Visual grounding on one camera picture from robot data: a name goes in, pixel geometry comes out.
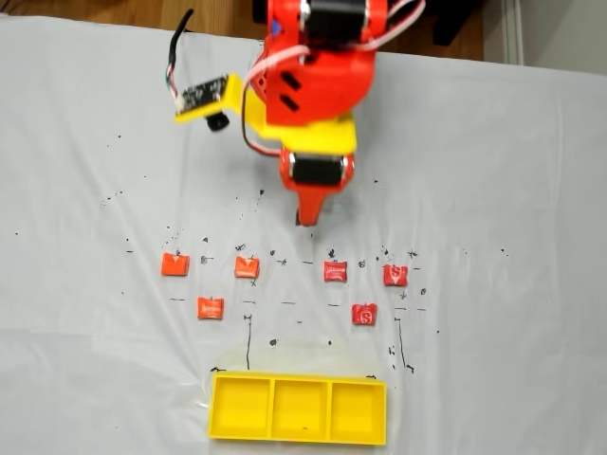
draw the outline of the white wall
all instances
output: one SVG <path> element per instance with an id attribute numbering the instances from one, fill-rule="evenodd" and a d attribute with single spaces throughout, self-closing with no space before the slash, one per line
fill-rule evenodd
<path id="1" fill-rule="evenodd" d="M 521 0 L 524 63 L 607 74 L 607 0 Z"/>
<path id="2" fill-rule="evenodd" d="M 607 74 L 607 0 L 487 0 L 483 25 L 488 61 Z"/>

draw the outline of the white wire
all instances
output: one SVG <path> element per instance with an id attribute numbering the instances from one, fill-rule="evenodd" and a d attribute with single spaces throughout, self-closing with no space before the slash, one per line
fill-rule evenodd
<path id="1" fill-rule="evenodd" d="M 355 49 L 376 50 L 377 48 L 385 45 L 390 40 L 394 39 L 400 33 L 405 31 L 407 28 L 412 26 L 414 24 L 414 22 L 417 19 L 419 19 L 419 16 L 421 16 L 421 13 L 424 12 L 425 7 L 426 7 L 426 0 L 421 0 L 419 2 L 419 4 L 415 7 L 415 9 L 405 19 L 403 19 L 400 24 L 392 27 L 390 30 L 388 30 L 383 35 L 379 36 L 378 38 L 376 38 L 376 39 L 372 38 L 368 43 L 364 43 L 362 45 L 355 45 Z"/>
<path id="2" fill-rule="evenodd" d="M 251 80 L 257 76 L 259 73 L 262 73 L 264 71 L 266 71 L 268 68 L 275 66 L 276 64 L 279 64 L 280 62 L 286 60 L 286 59 L 291 59 L 293 57 L 298 57 L 301 55 L 306 55 L 310 53 L 310 48 L 307 45 L 294 45 L 292 47 L 288 47 L 287 49 L 283 49 L 279 52 L 276 52 L 275 54 L 270 55 L 269 57 L 264 58 L 263 60 L 260 60 L 259 62 L 257 62 L 249 71 L 247 76 L 245 77 L 245 79 L 243 80 L 243 94 L 242 94 L 242 100 L 245 100 L 245 93 L 247 92 L 248 86 L 250 85 Z M 240 115 L 242 116 L 242 120 L 245 120 L 245 108 L 246 105 L 243 102 L 242 104 L 242 109 L 241 109 L 241 113 Z M 260 152 L 262 154 L 265 155 L 276 155 L 278 156 L 280 154 L 280 149 L 276 150 L 276 149 L 269 149 L 267 147 L 264 147 L 262 145 L 256 144 L 254 142 L 251 142 L 250 140 L 248 140 L 245 137 L 245 141 L 247 142 L 247 144 L 249 146 L 251 146 L 252 148 L 254 148 L 255 150 L 257 150 L 257 152 Z"/>
<path id="3" fill-rule="evenodd" d="M 390 19 L 397 12 L 399 12 L 402 7 L 404 7 L 405 5 L 409 5 L 411 2 L 414 1 L 415 0 L 400 0 L 398 3 L 396 3 L 393 7 L 390 8 L 390 11 L 388 11 L 388 19 Z"/>

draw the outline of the ink mark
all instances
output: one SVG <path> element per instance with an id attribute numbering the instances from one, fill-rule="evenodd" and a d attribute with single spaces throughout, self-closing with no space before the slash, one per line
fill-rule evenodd
<path id="1" fill-rule="evenodd" d="M 250 364 L 248 363 L 248 352 L 250 351 L 250 325 L 253 322 L 253 315 L 243 316 L 245 320 L 248 319 L 248 341 L 247 341 L 247 370 L 250 370 Z"/>

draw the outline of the black marker line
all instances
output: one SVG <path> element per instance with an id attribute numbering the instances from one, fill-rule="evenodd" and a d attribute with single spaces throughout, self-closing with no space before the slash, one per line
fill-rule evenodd
<path id="1" fill-rule="evenodd" d="M 400 339 L 400 356 L 402 357 L 402 366 L 407 368 L 407 362 L 405 362 L 405 353 L 402 352 L 402 330 L 400 329 L 400 318 L 395 318 L 398 321 L 398 339 Z"/>
<path id="2" fill-rule="evenodd" d="M 253 322 L 253 315 L 243 316 L 245 320 L 248 319 L 248 341 L 247 341 L 247 370 L 250 370 L 250 365 L 248 363 L 248 352 L 250 351 L 250 325 Z"/>

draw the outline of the yellow tray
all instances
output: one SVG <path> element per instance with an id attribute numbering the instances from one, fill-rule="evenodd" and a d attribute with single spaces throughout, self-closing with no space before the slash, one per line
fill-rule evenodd
<path id="1" fill-rule="evenodd" d="M 209 437 L 386 444 L 386 384 L 375 379 L 216 373 Z"/>

